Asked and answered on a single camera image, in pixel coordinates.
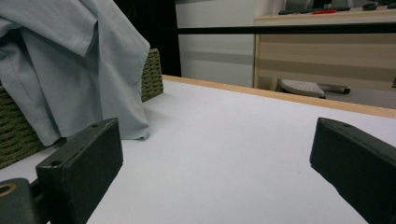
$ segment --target white table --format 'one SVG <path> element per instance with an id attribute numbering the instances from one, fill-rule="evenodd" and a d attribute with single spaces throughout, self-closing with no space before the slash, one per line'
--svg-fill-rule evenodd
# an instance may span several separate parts
<path id="1" fill-rule="evenodd" d="M 124 164 L 89 223 L 365 223 L 310 167 L 317 119 L 396 146 L 396 119 L 175 81 L 144 106 L 151 136 L 122 141 Z M 49 153 L 0 180 L 34 180 Z"/>

